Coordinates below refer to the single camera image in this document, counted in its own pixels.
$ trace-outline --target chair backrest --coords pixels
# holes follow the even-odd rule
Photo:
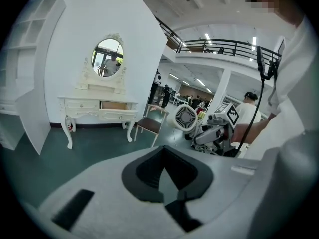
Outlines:
[[[163,126],[163,123],[164,123],[164,121],[165,121],[165,119],[166,119],[166,116],[167,116],[167,114],[168,114],[168,111],[166,111],[165,108],[160,107],[160,106],[157,106],[157,105],[148,105],[148,108],[147,108],[147,110],[146,110],[145,117],[148,116],[148,113],[149,113],[150,108],[154,108],[154,110],[160,110],[161,112],[164,112],[164,113],[165,113],[165,114],[164,114],[164,117],[163,117],[163,119],[162,119],[162,121],[161,121],[161,126],[160,126],[160,129],[161,129],[161,127]]]

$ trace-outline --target ornate mirror frame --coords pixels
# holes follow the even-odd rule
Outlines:
[[[121,66],[115,74],[109,77],[101,77],[93,70],[91,58],[93,51],[99,45],[99,43],[107,39],[112,39],[119,42],[123,50],[123,60]],[[124,55],[125,52],[123,40],[121,39],[119,33],[109,34],[102,38],[99,38],[97,42],[94,42],[94,47],[90,47],[90,54],[88,54],[88,56],[84,60],[84,67],[82,69],[80,79],[77,81],[75,88],[83,90],[108,90],[119,94],[125,94],[124,74],[126,71],[126,67]]]

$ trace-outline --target dark hair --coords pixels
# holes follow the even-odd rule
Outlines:
[[[257,96],[256,94],[250,92],[250,91],[248,91],[248,92],[245,94],[245,97],[248,97],[248,98],[250,98],[250,99],[252,99],[252,100],[254,100],[254,101],[258,99],[258,96]]]

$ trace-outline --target person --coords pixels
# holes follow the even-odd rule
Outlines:
[[[169,102],[169,98],[170,98],[170,87],[165,84],[165,87],[164,87],[164,98],[163,98],[163,103],[161,105],[162,108],[165,108]]]
[[[254,116],[256,106],[255,101],[258,99],[257,95],[252,92],[247,92],[244,96],[244,101],[239,106],[236,107],[236,111],[238,112],[239,119],[238,124],[249,124],[251,119]],[[261,120],[261,113],[257,111],[254,122],[258,123]],[[239,142],[233,142],[231,145],[234,146],[236,149],[239,147]],[[248,144],[244,143],[240,148],[241,154],[239,157],[245,155],[247,150]]]
[[[191,107],[195,110],[197,106],[199,105],[200,100],[199,100],[199,95],[197,95],[197,98],[194,98],[193,101],[191,102]]]
[[[201,111],[203,111],[205,108],[205,101],[199,103],[198,108],[196,109],[197,114],[199,114]]]
[[[207,107],[208,107],[208,105],[209,105],[209,102],[207,101],[206,98],[205,98],[204,102],[205,102],[205,108],[207,109]]]
[[[112,53],[111,59],[104,60],[104,62],[101,65],[101,68],[104,72],[103,77],[111,76],[118,71],[121,64],[118,61],[116,61],[116,59],[116,53]]]
[[[190,97],[187,98],[188,103],[190,104],[190,101],[193,99],[193,95],[191,95]]]
[[[317,117],[306,111],[306,100],[296,100],[296,96],[313,92],[306,79],[311,79],[310,74],[317,62],[318,39],[304,13],[292,0],[256,1],[274,8],[277,16],[297,28],[283,51],[278,77],[268,98],[271,114],[268,119],[253,124],[245,140],[251,145],[243,158],[261,160],[266,150],[281,147],[287,140],[317,126],[314,121]],[[232,141],[241,142],[247,127],[248,123],[238,124]]]

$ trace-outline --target oval mirror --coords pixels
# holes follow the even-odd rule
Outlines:
[[[94,72],[101,77],[114,75],[123,61],[121,44],[114,39],[100,42],[92,54],[92,67]]]

